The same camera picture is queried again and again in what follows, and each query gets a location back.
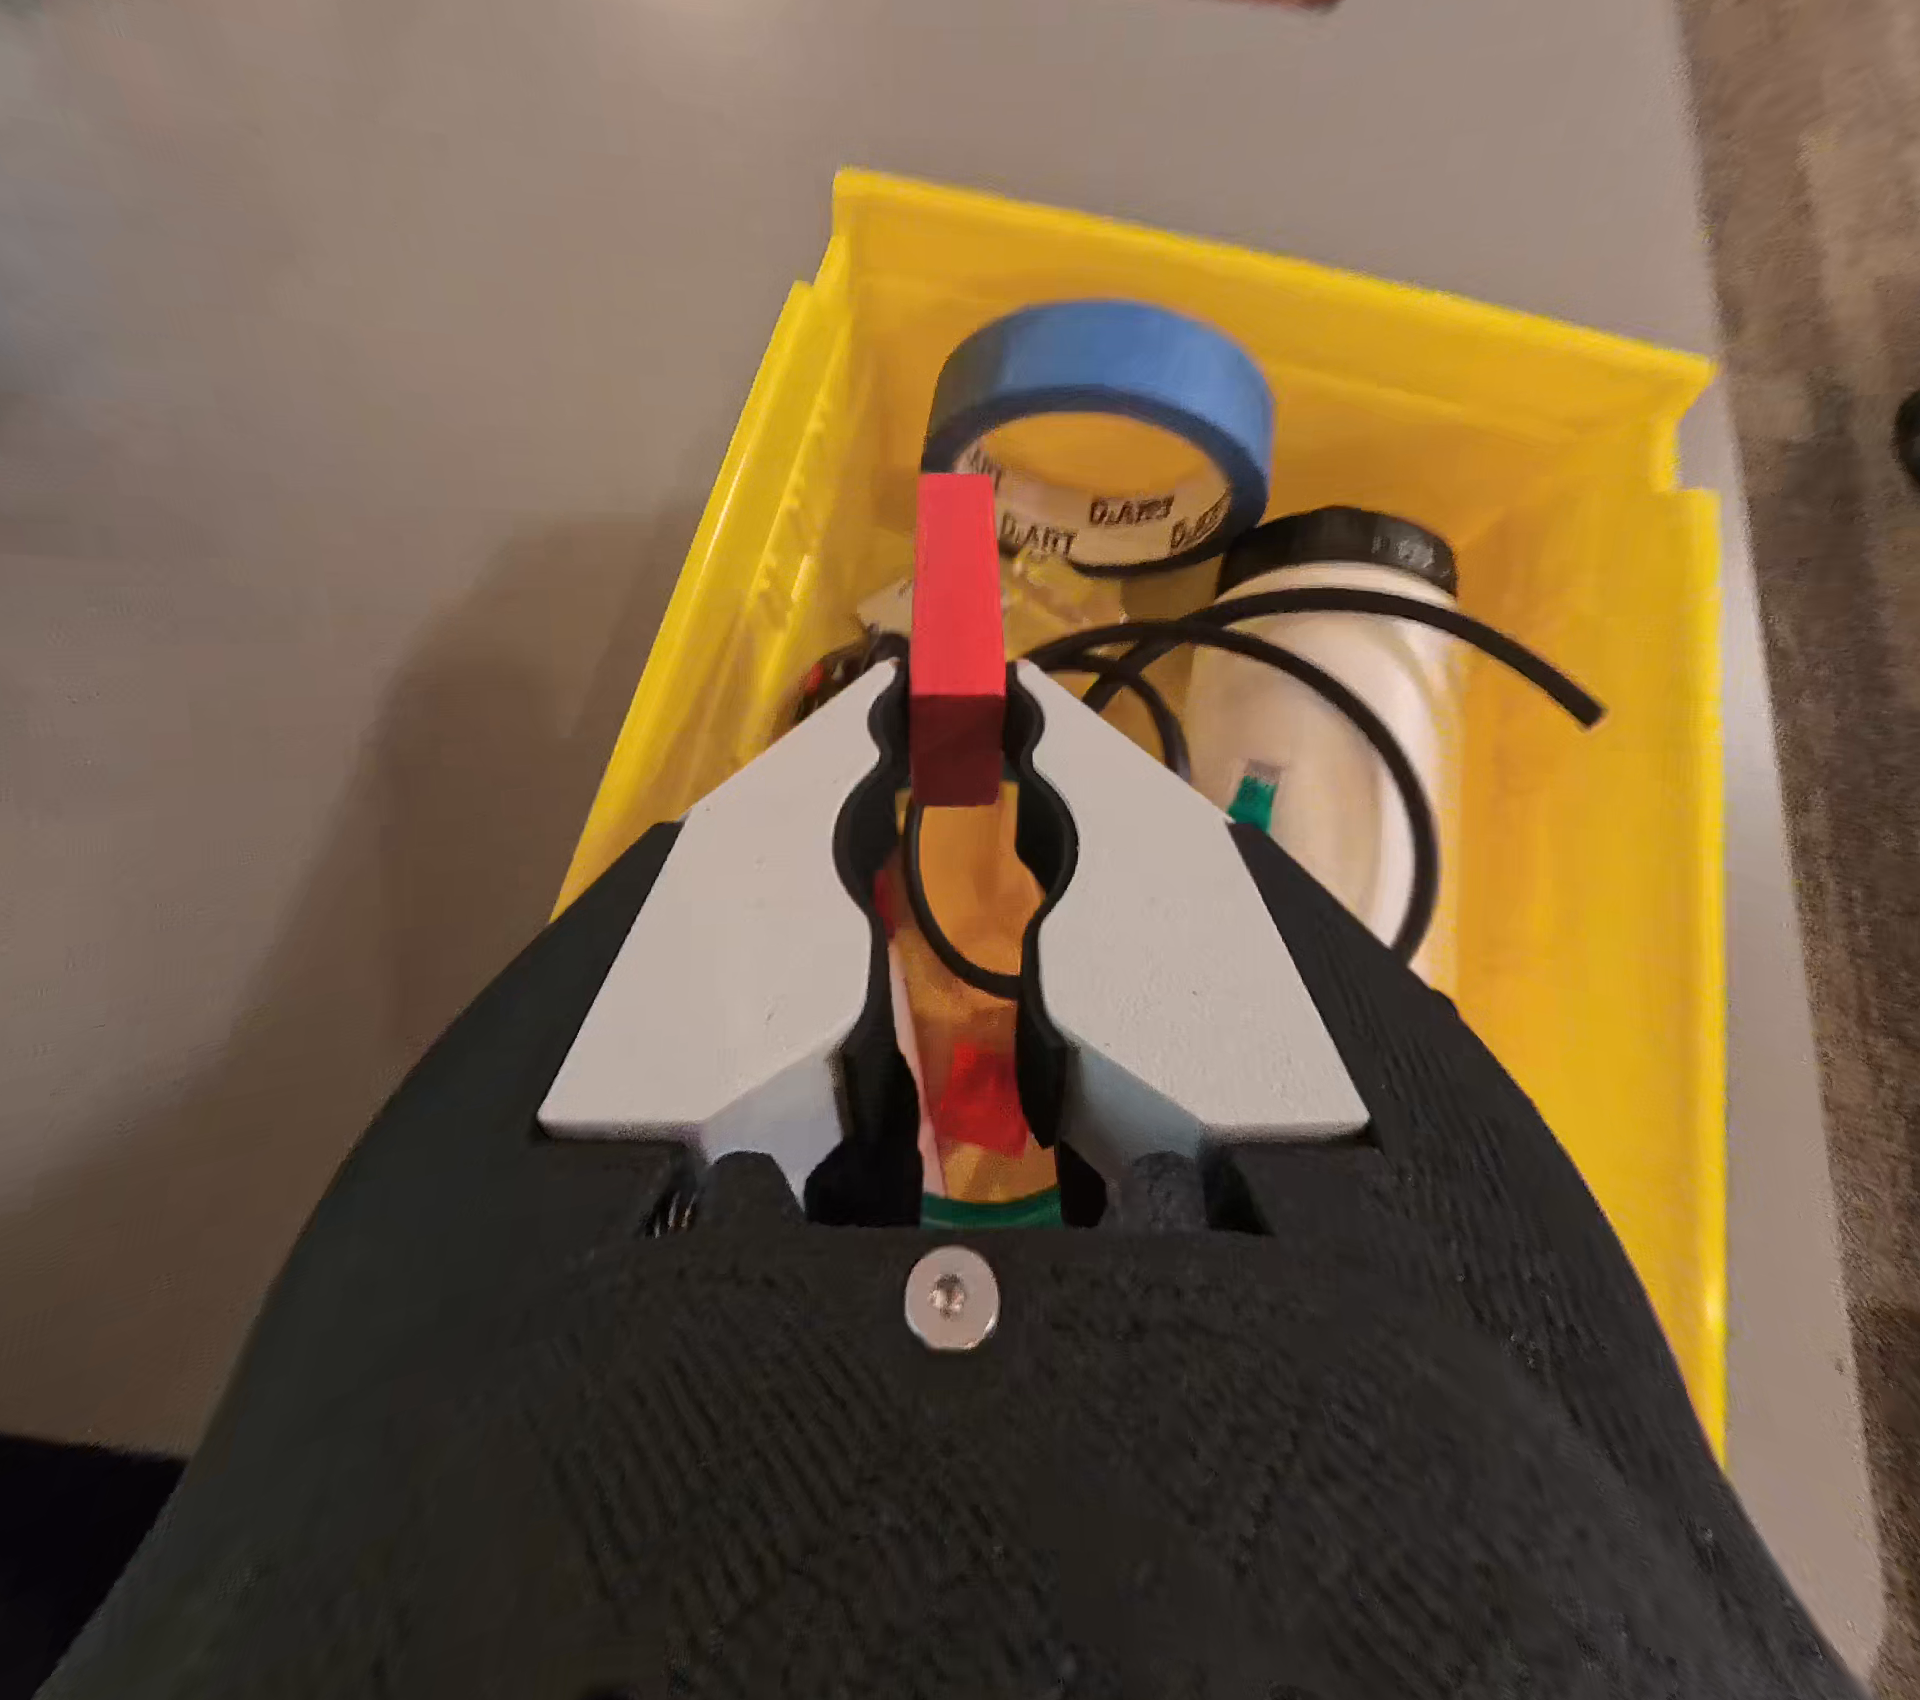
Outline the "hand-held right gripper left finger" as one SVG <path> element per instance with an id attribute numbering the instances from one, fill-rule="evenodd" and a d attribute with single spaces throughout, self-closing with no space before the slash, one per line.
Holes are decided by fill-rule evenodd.
<path id="1" fill-rule="evenodd" d="M 902 742 L 902 658 L 882 658 L 669 828 L 541 1136 L 766 1155 L 811 1217 L 922 1222 L 920 1089 L 874 906 Z"/>

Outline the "red block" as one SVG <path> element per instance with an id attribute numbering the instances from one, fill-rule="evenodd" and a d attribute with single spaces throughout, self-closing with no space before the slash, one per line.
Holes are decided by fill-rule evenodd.
<path id="1" fill-rule="evenodd" d="M 924 470 L 907 658 L 909 790 L 922 809 L 997 802 L 1009 653 L 991 478 Z"/>

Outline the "amber transparent package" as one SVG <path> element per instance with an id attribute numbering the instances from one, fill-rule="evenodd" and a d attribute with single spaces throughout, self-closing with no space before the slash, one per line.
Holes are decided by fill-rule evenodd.
<path id="1" fill-rule="evenodd" d="M 1016 556 L 1002 563 L 1002 623 L 1014 658 L 1103 623 L 1129 620 L 1129 590 L 1068 563 Z M 842 694 L 891 637 L 909 629 L 909 578 L 885 582 L 841 628 L 842 639 L 800 675 L 779 734 Z M 1131 734 L 1179 778 L 1192 775 L 1177 695 L 1144 662 L 1129 675 L 1068 669 L 1068 691 L 1096 711 L 1121 709 Z M 878 872 L 874 895 L 891 943 L 895 992 L 907 1017 L 902 1052 L 920 1091 L 922 1222 L 960 1230 L 1053 1230 L 1065 1225 L 1062 1173 L 1021 1112 L 1016 1005 L 948 965 L 1014 974 L 1021 936 L 1042 886 L 1016 853 L 1021 793 L 1014 781 L 989 806 L 932 809 L 920 833 L 920 898 L 909 891 L 907 845 Z"/>

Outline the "white bottle black cap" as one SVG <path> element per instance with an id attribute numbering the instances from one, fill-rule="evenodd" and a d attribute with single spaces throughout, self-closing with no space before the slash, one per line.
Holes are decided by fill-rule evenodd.
<path id="1" fill-rule="evenodd" d="M 1278 516 L 1237 539 L 1215 582 L 1218 604 L 1267 590 L 1366 590 L 1455 604 L 1455 552 L 1388 514 L 1321 506 Z M 1259 613 L 1239 633 L 1267 639 L 1341 680 L 1421 775 L 1443 859 L 1431 921 L 1415 972 L 1457 992 L 1457 734 L 1465 656 L 1425 623 L 1350 613 Z M 1237 823 L 1266 828 L 1377 941 L 1394 943 L 1415 895 L 1415 834 L 1403 793 L 1350 718 L 1310 684 L 1259 658 L 1192 653 L 1181 709 L 1192 784 Z"/>

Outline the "yellow plastic bin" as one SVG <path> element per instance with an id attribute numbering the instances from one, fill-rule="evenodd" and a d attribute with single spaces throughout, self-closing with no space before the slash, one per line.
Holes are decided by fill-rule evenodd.
<path id="1" fill-rule="evenodd" d="M 1713 1452 L 1728 1423 L 1718 504 L 1681 431 L 1713 366 L 1553 318 L 1048 201 L 841 172 L 614 738 L 556 907 L 757 754 L 801 665 L 907 567 L 955 346 L 1030 300 L 1206 318 L 1278 394 L 1273 509 L 1445 534 L 1465 610 L 1596 694 L 1581 734 L 1466 662 L 1455 1000 L 1620 1230 Z"/>

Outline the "blue tape roll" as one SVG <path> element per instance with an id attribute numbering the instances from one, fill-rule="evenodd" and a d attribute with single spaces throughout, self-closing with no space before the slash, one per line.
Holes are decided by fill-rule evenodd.
<path id="1" fill-rule="evenodd" d="M 928 403 L 922 475 L 978 475 L 1009 556 L 1087 575 L 1218 560 L 1261 521 L 1273 391 L 1204 318 L 1119 296 L 1016 308 L 966 335 Z"/>

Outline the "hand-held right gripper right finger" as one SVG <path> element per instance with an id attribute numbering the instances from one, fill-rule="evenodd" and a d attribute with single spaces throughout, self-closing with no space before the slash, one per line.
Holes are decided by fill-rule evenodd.
<path id="1" fill-rule="evenodd" d="M 1009 671 L 1021 1112 L 1062 1228 L 1096 1228 L 1144 1159 L 1337 1145 L 1366 1101 L 1229 819 L 1034 662 Z"/>

